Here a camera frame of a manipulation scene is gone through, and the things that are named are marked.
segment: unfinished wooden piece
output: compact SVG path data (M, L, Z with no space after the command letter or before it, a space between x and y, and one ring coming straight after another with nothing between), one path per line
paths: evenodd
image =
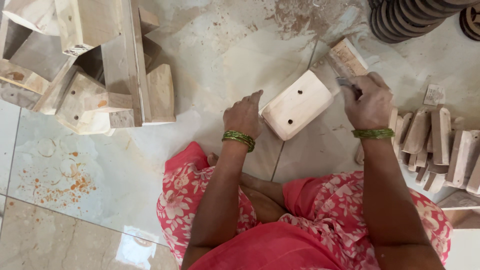
M118 37L122 31L120 1L55 0L63 53L79 56Z
M325 58L342 77L352 78L368 74L367 62L347 38L336 44Z
M5 5L3 14L44 35L60 35L54 0L11 0Z
M480 198L468 194L465 190L458 190L437 206L442 210L480 209Z
M14 65L5 59L0 61L0 79L41 95L50 84L38 74Z
M333 96L308 70L271 100L260 114L282 140L290 140L333 103Z
M357 153L355 154L355 162L358 165L365 164L365 153L363 152L363 147L361 145L361 142L359 144L359 147L357 148Z
M61 52L60 37L33 32L12 56L10 63L52 82L65 63L71 63L70 66L73 64L73 61L69 61L70 58L72 56Z
M85 73L73 77L55 118L79 135L103 134L110 130L108 113L85 111L85 98L105 93L103 85Z
M430 130L430 111L426 107L419 108L413 115L412 123L407 131L402 151L410 154L418 154L423 148Z
M471 143L472 134L470 132L455 132L452 156L446 177L447 182L451 183L454 187L461 187L463 185Z
M400 152L400 139L402 137L402 128L403 128L403 117L398 115L396 117L395 137L393 140L393 150L397 158L398 158L398 153Z
M417 162L417 154L410 154L410 159L408 160L408 170L412 172L417 171L417 166L415 165Z
M132 110L132 96L117 93L102 93L85 98L85 111L118 112Z
M445 175L444 174L436 174L430 172L428 176L428 180L423 187L423 190L431 192L431 193L438 193L445 182Z
M170 66L160 65L147 75L148 95L152 114L151 122L144 125L163 124L177 121L175 116L175 94Z
M160 21L155 14L147 11L143 7L139 7L138 11L140 13L140 28L142 29L142 35L146 35L160 27Z
M450 112L446 108L432 111L433 163L450 164Z

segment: tile grout line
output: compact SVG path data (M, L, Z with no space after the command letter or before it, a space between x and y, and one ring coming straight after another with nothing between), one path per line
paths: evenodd
M18 137L18 128L20 127L20 117L22 115L22 108L18 112L18 121L17 121L17 131L15 133L15 141L13 142L13 151L12 151L12 161L10 162L10 173L8 174L8 182L7 182L7 192L5 192L5 205L3 206L3 217L0 222L0 240L1 240L1 229L3 227L3 222L5 221L5 211L7 210L7 198L8 198L8 188L10 187L10 178L12 177L12 167L13 167L13 157L15 157L15 148L17 145L17 137Z
M310 56L310 61L308 62L307 70L310 69L310 65L312 64L313 55L315 54L315 49L317 49L317 44L318 44L318 38L315 41L315 45L313 46L313 51L312 51L312 55ZM272 174L272 178L270 179L270 182L273 182L273 178L275 177L275 172L276 172L276 169L278 167L278 163L280 162L280 156L282 155L282 151L283 151L284 146L285 146L285 141L283 141L282 148L280 148L280 153L278 154L278 158L276 159L275 168L273 169L273 174Z
M71 218L73 218L73 219L80 220L80 221L89 223L89 224L94 225L94 226L99 226L99 227L102 227L102 228L107 229L107 230L111 230L111 231L114 231L114 232L118 232L118 233L130 235L130 236L133 236L133 237L136 237L136 238L139 238L139 239L143 239L143 240L148 241L148 242L151 242L151 243L155 243L155 244L157 244L157 245L169 247L169 246L167 246L167 245L162 245L162 244L159 244L159 243L157 243L157 242L154 242L154 241L151 241L151 240L148 240L148 239L145 239L145 238L141 238L141 237L138 237L138 236L129 234L129 233L124 233L124 232L121 232L121 231L119 231L119 230L106 227L106 226L104 226L104 225L96 224L96 223L93 223L93 222L90 222L90 221L86 221L86 220L83 220L83 219L80 219L80 218L76 218L76 217L71 216L71 215L67 215L67 214L65 214L65 213L58 212L58 211L56 211L56 210L48 209L48 208L46 208L46 207L44 207L44 206L40 206L40 205L36 205L36 204L34 204L34 203L31 203L31 202L27 202L27 201L24 201L24 200L20 200L20 199L17 199L17 198L12 197L12 196L10 196L10 195L7 195L6 197L7 197L7 198L10 198L10 199L14 199L14 200L16 200L16 201L24 202L24 203L29 204L29 205L32 205L32 206L34 206L34 207L39 207L39 208L42 208L42 209L45 209L45 210L48 210L48 211L52 211L52 212L57 213L57 214L60 214L60 215L62 215L62 216L71 217Z

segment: small paper label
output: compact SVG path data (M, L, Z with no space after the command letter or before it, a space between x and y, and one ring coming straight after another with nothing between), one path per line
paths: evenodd
M445 89L437 85L428 85L423 104L437 106L445 104Z

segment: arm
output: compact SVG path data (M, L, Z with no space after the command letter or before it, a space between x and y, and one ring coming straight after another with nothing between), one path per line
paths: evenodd
M225 110L225 131L243 132L253 139L261 133L258 102L263 91L255 92ZM200 201L192 224L192 237L185 251L182 270L201 256L235 236L239 214L240 175L248 146L225 140L221 155Z
M346 113L355 129L388 126L392 94L376 73L355 78L363 95L343 87ZM383 270L443 270L413 204L391 139L362 139L365 152L363 216Z

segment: green bangle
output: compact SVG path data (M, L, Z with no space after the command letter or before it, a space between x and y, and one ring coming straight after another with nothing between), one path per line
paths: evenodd
M352 133L355 138L360 139L386 139L395 137L395 132L391 128L353 130Z
M225 139L236 140L248 145L248 153L253 152L253 150L255 149L255 140L252 137L246 135L245 133L228 130L225 131L225 133L223 134L222 141L224 141Z

